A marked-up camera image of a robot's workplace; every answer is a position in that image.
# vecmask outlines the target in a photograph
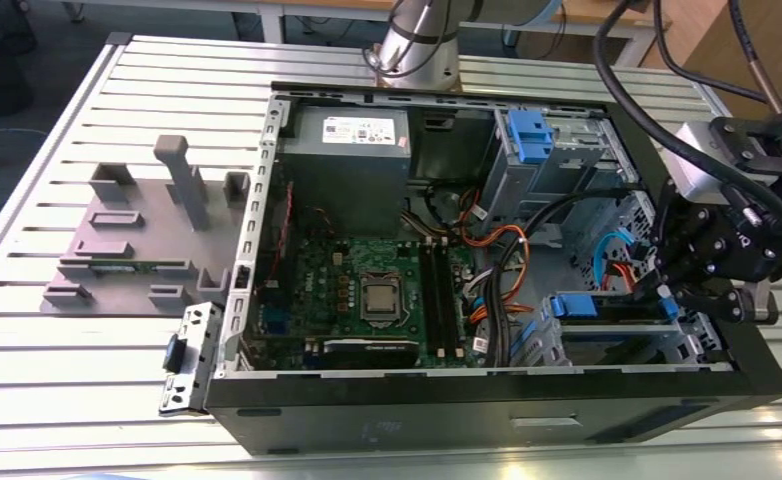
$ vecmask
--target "green circuit board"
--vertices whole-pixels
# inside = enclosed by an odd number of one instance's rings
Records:
[[[470,272],[472,257],[465,247],[448,251],[460,292],[466,270]],[[287,338],[365,338],[377,340],[410,340],[421,346],[421,368],[462,367],[473,362],[464,348],[457,358],[449,352],[443,358],[429,353],[427,325],[423,307],[422,270],[418,242],[371,239],[310,239],[298,244],[294,269],[294,297],[289,312]],[[391,282],[399,286],[402,312],[387,322],[363,319],[362,285],[373,281]],[[462,305],[456,298],[457,325],[465,335]],[[302,369],[305,346],[295,342],[270,342],[281,369]]]

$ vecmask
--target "cpu socket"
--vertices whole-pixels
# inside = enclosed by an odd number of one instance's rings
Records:
[[[366,273],[362,283],[362,320],[387,328],[402,317],[401,277],[394,272]]]

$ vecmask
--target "metal slotted tabletop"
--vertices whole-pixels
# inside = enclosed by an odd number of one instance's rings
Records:
[[[669,73],[624,69],[621,77],[672,130],[720,113],[716,98]],[[353,49],[142,36],[105,47],[0,214],[0,476],[161,478],[218,468],[193,475],[782,478],[782,400],[628,447],[286,459],[251,459],[210,418],[158,417],[163,350],[179,319],[51,317],[39,313],[43,286],[94,195],[86,181],[98,162],[166,178],[153,146],[158,135],[178,134],[206,179],[251,170],[274,80],[373,83]],[[596,70],[574,64],[464,57],[462,83],[472,92],[610,98]],[[776,291],[782,309],[782,281]],[[764,333],[782,364],[782,318]]]

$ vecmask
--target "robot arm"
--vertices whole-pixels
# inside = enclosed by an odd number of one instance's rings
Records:
[[[552,18],[560,4],[561,0],[398,0],[382,47],[365,52],[378,82],[395,88],[452,89],[460,80],[460,22],[538,23]]]
[[[630,3],[621,2],[597,35],[597,69],[618,103],[670,150],[665,153],[670,178],[661,189],[652,234],[656,269],[634,300],[652,298],[666,285],[677,303],[692,310],[732,322],[773,324],[778,310],[770,283],[782,278],[782,103],[773,88],[766,88],[753,50],[752,72],[774,111],[766,121],[720,117],[689,122],[676,137],[650,125],[654,121],[644,118],[598,54],[608,30]],[[736,0],[730,11],[734,23],[744,26]],[[750,45],[749,38],[742,44]],[[733,286],[732,281],[744,283]]]

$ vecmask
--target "ram slot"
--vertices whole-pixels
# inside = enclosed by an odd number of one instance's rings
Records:
[[[423,316],[427,327],[427,353],[441,356],[439,350],[445,352],[442,341],[442,322],[439,317],[439,305],[435,292],[435,265],[433,245],[421,245],[418,251],[421,264],[421,289],[423,299]]]
[[[454,277],[448,258],[448,247],[435,248],[435,290],[438,292],[439,318],[442,319],[442,344],[449,357],[457,356],[460,347],[460,327],[454,299]]]

